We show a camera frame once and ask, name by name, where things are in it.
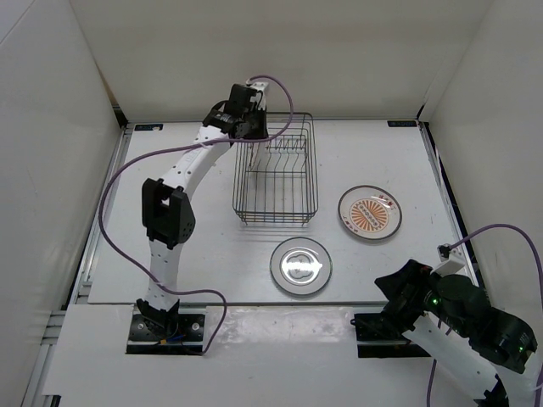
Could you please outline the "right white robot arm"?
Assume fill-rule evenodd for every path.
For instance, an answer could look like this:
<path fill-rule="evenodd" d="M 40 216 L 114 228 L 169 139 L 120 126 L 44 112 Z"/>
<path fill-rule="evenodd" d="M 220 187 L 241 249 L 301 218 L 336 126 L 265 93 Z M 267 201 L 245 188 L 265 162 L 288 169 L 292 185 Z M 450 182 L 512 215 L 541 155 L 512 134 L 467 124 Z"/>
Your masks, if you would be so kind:
<path fill-rule="evenodd" d="M 530 406 L 541 368 L 534 331 L 493 307 L 484 290 L 460 274 L 463 266 L 448 259 L 431 268 L 410 259 L 376 279 L 388 300 L 381 312 L 382 331 L 424 349 L 474 401 Z M 500 394 L 502 402 L 496 398 Z"/>

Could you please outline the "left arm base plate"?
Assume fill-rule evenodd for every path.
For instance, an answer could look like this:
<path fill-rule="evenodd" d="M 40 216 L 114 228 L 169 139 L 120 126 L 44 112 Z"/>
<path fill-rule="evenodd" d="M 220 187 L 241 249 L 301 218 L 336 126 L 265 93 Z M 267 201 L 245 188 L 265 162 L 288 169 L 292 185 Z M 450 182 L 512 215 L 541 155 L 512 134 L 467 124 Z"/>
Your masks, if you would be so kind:
<path fill-rule="evenodd" d="M 203 352 L 204 327 L 203 313 L 181 312 L 167 328 L 135 313 L 126 340 L 126 354 L 198 356 Z"/>

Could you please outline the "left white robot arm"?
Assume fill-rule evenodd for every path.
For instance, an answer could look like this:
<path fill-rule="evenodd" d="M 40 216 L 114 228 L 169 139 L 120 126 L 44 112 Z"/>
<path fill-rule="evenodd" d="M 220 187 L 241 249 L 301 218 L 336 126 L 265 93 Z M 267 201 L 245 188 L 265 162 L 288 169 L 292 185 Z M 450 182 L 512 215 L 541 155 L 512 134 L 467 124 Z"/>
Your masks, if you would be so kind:
<path fill-rule="evenodd" d="M 178 330 L 179 298 L 176 289 L 183 244 L 191 237 L 195 215 L 191 200 L 199 183 L 232 146 L 234 140 L 268 137 L 266 93 L 268 83 L 256 81 L 232 86 L 229 99 L 214 106 L 199 128 L 196 148 L 157 180 L 142 188 L 143 226 L 149 240 L 153 277 L 137 308 L 148 329 L 159 339 L 174 337 Z"/>

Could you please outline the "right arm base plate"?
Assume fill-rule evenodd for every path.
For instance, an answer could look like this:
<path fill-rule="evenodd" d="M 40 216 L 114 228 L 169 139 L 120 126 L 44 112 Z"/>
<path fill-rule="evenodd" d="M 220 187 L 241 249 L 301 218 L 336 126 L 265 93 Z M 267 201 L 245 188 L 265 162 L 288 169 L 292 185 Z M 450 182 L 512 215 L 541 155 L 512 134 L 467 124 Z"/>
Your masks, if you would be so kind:
<path fill-rule="evenodd" d="M 429 358 L 428 352 L 387 328 L 379 313 L 358 313 L 350 320 L 355 328 L 359 359 Z"/>

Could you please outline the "white plate grey swirl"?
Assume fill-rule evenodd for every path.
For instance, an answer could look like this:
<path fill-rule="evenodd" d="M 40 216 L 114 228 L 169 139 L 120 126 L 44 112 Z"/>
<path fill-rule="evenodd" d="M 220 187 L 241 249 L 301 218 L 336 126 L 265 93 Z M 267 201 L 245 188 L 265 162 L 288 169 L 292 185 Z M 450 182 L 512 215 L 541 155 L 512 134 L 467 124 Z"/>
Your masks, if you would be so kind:
<path fill-rule="evenodd" d="M 333 262 L 329 252 L 318 241 L 291 237 L 275 247 L 269 270 L 279 289 L 293 297 L 309 298 L 329 283 Z"/>

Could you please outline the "orange sunburst plate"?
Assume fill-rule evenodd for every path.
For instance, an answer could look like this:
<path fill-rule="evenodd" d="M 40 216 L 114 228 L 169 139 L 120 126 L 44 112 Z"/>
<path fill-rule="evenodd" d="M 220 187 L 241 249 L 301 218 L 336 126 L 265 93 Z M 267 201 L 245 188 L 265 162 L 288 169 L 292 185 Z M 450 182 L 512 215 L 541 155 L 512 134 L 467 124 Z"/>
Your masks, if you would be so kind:
<path fill-rule="evenodd" d="M 403 213 L 397 199 L 381 187 L 355 186 L 338 202 L 339 220 L 352 235 L 369 242 L 393 237 L 400 229 Z"/>

